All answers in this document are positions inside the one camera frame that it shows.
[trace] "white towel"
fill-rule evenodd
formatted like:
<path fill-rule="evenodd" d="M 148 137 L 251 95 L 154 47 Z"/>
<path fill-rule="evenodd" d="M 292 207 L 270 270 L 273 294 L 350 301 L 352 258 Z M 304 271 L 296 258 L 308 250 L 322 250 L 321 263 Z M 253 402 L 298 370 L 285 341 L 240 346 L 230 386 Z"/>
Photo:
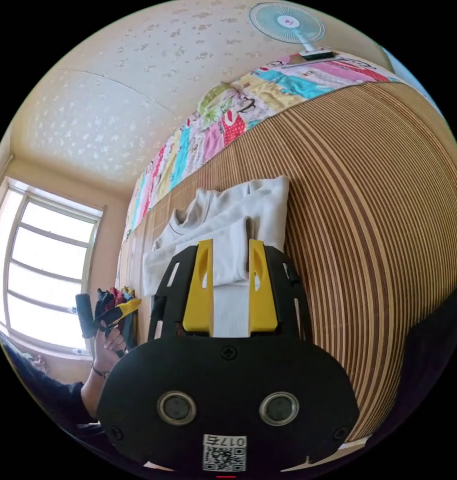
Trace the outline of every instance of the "white towel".
<path fill-rule="evenodd" d="M 285 176 L 248 181 L 223 192 L 199 188 L 187 209 L 173 211 L 152 251 L 144 254 L 143 294 L 155 295 L 174 255 L 213 239 L 215 336 L 248 336 L 249 239 L 283 251 L 288 196 Z M 229 311 L 231 303 L 236 312 Z"/>

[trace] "person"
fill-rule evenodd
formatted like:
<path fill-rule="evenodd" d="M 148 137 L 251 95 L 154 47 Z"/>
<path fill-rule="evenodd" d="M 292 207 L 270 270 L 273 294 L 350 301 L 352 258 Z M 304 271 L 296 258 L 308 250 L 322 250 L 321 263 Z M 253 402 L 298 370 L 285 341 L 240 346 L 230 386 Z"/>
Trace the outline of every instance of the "person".
<path fill-rule="evenodd" d="M 95 335 L 94 360 L 86 382 L 62 383 L 51 378 L 37 369 L 2 333 L 0 344 L 21 383 L 62 430 L 112 464 L 135 474 L 140 474 L 141 469 L 147 470 L 121 455 L 97 421 L 97 406 L 106 378 L 120 360 L 117 351 L 125 351 L 127 347 L 117 328 L 107 337 L 101 330 Z"/>

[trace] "striped mat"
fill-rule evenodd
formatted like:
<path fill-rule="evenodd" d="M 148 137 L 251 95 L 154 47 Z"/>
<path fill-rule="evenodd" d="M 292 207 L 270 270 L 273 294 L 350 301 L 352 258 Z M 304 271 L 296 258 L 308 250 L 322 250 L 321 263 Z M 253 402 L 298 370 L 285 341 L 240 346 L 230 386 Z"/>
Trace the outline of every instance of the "striped mat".
<path fill-rule="evenodd" d="M 360 417 L 347 441 L 357 440 L 391 408 L 408 329 L 457 285 L 457 144 L 413 88 L 351 86 L 257 125 L 148 213 L 122 246 L 120 282 L 142 291 L 143 253 L 197 188 L 279 175 L 291 180 L 285 251 L 315 344 L 351 379 Z"/>

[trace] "window frame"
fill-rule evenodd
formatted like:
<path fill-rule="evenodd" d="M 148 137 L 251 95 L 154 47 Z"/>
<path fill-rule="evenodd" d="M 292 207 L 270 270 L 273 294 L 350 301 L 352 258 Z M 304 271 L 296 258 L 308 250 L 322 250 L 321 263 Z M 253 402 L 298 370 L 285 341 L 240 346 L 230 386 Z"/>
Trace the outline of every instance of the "window frame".
<path fill-rule="evenodd" d="M 77 313 L 74 313 L 72 309 L 70 308 L 64 308 L 58 305 L 53 305 L 45 302 L 41 302 L 32 298 L 25 297 L 24 295 L 21 295 L 20 293 L 14 292 L 9 289 L 9 267 L 10 263 L 13 262 L 15 265 L 18 265 L 24 269 L 27 269 L 29 271 L 44 275 L 45 277 L 49 278 L 55 278 L 55 279 L 60 279 L 60 280 L 65 280 L 69 282 L 74 282 L 74 283 L 80 283 L 80 292 L 81 293 L 89 293 L 89 282 L 90 282 L 90 273 L 91 273 L 91 266 L 92 266 L 92 260 L 93 260 L 93 253 L 94 253 L 94 248 L 97 240 L 97 234 L 100 229 L 100 222 L 102 219 L 103 212 L 100 212 L 100 216 L 97 216 L 95 214 L 91 214 L 85 211 L 82 211 L 81 209 L 77 209 L 73 206 L 67 206 L 62 203 L 58 203 L 53 199 L 49 198 L 44 198 L 43 196 L 31 192 L 29 190 L 21 189 L 18 188 L 14 185 L 9 184 L 5 192 L 3 194 L 3 198 L 0 203 L 0 209 L 2 207 L 2 204 L 6 198 L 6 195 L 9 193 L 9 191 L 16 192 L 18 194 L 22 195 L 22 199 L 20 201 L 20 204 L 18 206 L 17 212 L 15 214 L 15 217 L 12 221 L 12 225 L 10 228 L 10 234 L 8 237 L 8 242 L 5 250 L 5 257 L 4 257 L 4 263 L 3 263 L 3 288 L 2 288 L 2 295 L 3 295 L 3 308 L 4 308 L 4 314 L 5 314 L 5 324 L 3 324 L 0 321 L 0 330 L 2 330 L 4 333 L 8 334 L 9 336 L 13 337 L 15 340 L 19 340 L 22 342 L 27 343 L 30 346 L 33 346 L 35 348 L 39 349 L 44 349 L 48 350 L 53 353 L 58 353 L 58 354 L 66 354 L 66 355 L 77 355 L 77 356 L 82 356 L 82 357 L 94 357 L 95 351 L 94 351 L 94 341 L 93 339 L 85 339 L 85 349 L 77 349 L 77 348 L 71 348 L 63 345 L 56 345 L 54 343 L 46 342 L 43 340 L 39 340 L 37 338 L 31 337 L 29 335 L 25 335 L 23 333 L 20 333 L 14 329 L 12 329 L 11 324 L 10 324 L 10 315 L 9 315 L 9 305 L 8 305 L 8 294 L 23 300 L 25 302 L 28 302 L 32 305 L 37 305 L 42 308 L 46 308 L 48 310 L 54 310 L 54 311 L 60 311 L 60 312 L 66 312 L 66 313 L 71 313 L 74 315 L 77 315 Z M 25 209 L 29 203 L 33 203 L 35 205 L 38 205 L 39 207 L 46 208 L 48 210 L 52 210 L 53 212 L 56 212 L 58 214 L 66 215 L 68 217 L 72 217 L 78 220 L 82 220 L 85 222 L 90 222 L 92 223 L 92 230 L 90 233 L 90 238 L 88 242 L 83 242 L 79 240 L 73 240 L 71 238 L 64 237 L 62 235 L 58 235 L 55 233 L 48 232 L 46 230 L 28 225 L 24 222 L 22 222 L 22 216 L 24 215 Z M 20 262 L 18 260 L 15 260 L 12 255 L 14 251 L 14 245 L 15 245 L 15 240 L 17 238 L 17 232 L 18 229 L 22 227 L 24 229 L 27 229 L 31 232 L 37 233 L 39 235 L 43 235 L 44 237 L 51 238 L 54 240 L 62 241 L 65 243 L 69 243 L 72 245 L 77 245 L 80 247 L 86 248 L 85 251 L 85 259 L 83 263 L 83 269 L 82 269 L 82 278 L 70 278 L 70 277 L 65 277 L 63 275 L 58 275 L 55 273 L 50 273 L 46 272 L 44 270 L 39 270 L 38 268 L 32 267 L 30 265 L 27 265 L 23 262 Z"/>

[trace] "colorful quilt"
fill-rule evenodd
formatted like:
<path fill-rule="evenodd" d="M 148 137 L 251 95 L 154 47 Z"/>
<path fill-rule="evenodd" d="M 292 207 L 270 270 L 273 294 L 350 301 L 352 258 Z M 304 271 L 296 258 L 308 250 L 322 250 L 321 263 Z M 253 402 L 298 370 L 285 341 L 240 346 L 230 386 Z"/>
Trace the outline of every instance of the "colorful quilt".
<path fill-rule="evenodd" d="M 298 54 L 287 56 L 217 85 L 137 179 L 125 238 L 170 190 L 255 125 L 301 102 L 365 82 L 405 83 L 384 68 L 343 53 L 310 63 Z"/>

